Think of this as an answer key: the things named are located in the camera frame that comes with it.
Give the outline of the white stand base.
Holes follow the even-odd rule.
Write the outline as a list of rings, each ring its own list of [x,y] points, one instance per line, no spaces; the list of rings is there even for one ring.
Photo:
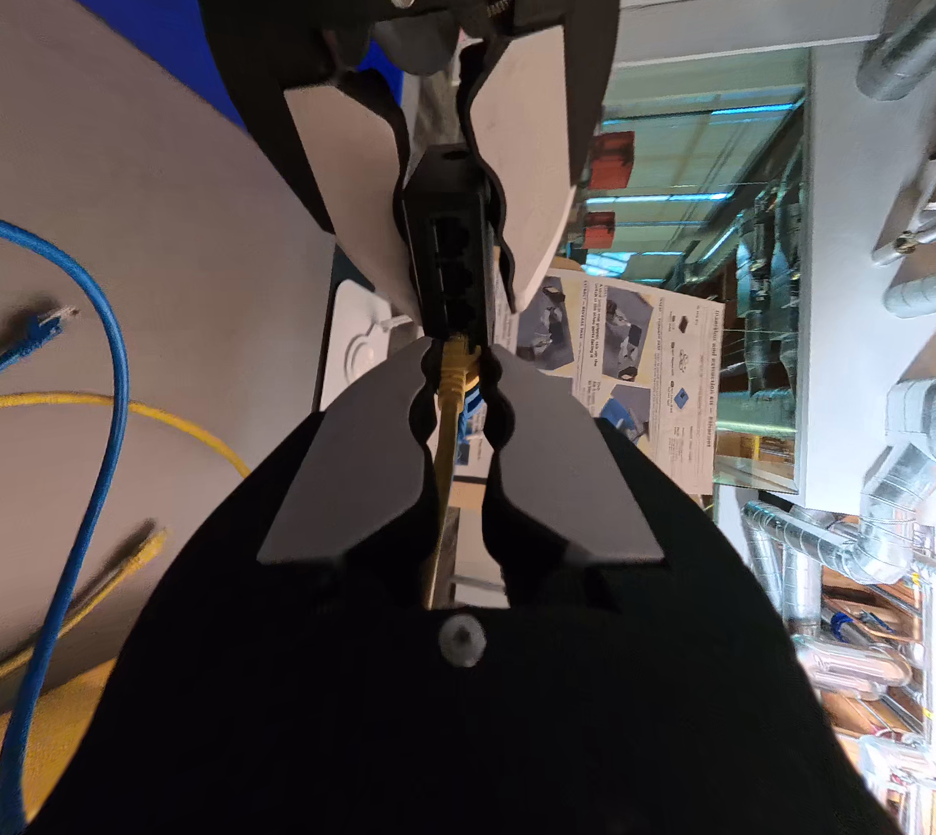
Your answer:
[[[384,294],[353,279],[335,289],[319,396],[326,410],[345,389],[424,332]]]

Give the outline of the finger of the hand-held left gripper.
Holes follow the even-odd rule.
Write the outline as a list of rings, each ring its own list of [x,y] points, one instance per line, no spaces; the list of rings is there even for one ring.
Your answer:
[[[494,178],[502,276],[513,311],[531,303],[575,194],[562,25],[496,45],[470,39],[459,60],[465,138]]]
[[[410,135],[388,81],[376,69],[347,71],[284,96],[338,246],[401,314],[421,325],[408,243],[397,221]]]

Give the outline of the black ethernet switch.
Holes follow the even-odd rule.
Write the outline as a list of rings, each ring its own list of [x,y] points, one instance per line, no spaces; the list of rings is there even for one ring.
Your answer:
[[[490,345],[495,314],[490,185],[465,145],[428,148],[404,185],[402,214],[424,332]]]

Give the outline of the printed instruction poster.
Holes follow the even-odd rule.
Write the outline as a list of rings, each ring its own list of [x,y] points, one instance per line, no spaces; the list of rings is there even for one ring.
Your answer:
[[[495,343],[559,379],[688,494],[712,493],[723,303],[553,268],[514,314],[499,273],[495,285]]]

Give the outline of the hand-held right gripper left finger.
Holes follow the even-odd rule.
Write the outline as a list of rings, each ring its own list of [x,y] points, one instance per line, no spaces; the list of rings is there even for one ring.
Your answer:
[[[439,537],[428,438],[443,346],[420,338],[348,386],[321,424],[256,560],[362,570],[419,605]]]

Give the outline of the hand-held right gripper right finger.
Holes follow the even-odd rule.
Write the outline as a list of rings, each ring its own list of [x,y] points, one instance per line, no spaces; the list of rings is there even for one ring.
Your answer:
[[[555,577],[665,565],[602,431],[561,379],[494,345],[481,391],[493,449],[482,537],[509,607],[532,604]]]

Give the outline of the yellow plastic bin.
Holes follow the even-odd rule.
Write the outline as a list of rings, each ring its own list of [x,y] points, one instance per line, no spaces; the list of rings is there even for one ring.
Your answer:
[[[27,822],[35,819],[75,757],[115,662],[112,658],[41,695],[33,717],[22,776]]]

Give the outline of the silver ventilation ducts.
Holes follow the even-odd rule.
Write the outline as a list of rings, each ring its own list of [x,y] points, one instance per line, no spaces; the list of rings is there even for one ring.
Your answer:
[[[818,692],[881,704],[897,681],[918,691],[921,729],[858,741],[859,773],[882,806],[899,800],[904,833],[934,833],[934,365],[904,374],[934,338],[934,274],[897,283],[886,267],[934,245],[934,212],[908,222],[934,194],[934,0],[864,47],[813,57],[807,107],[807,220],[799,328],[799,502],[781,511],[748,503],[755,542],[883,599],[912,582],[912,630],[877,632],[820,601],[786,614],[799,662]]]

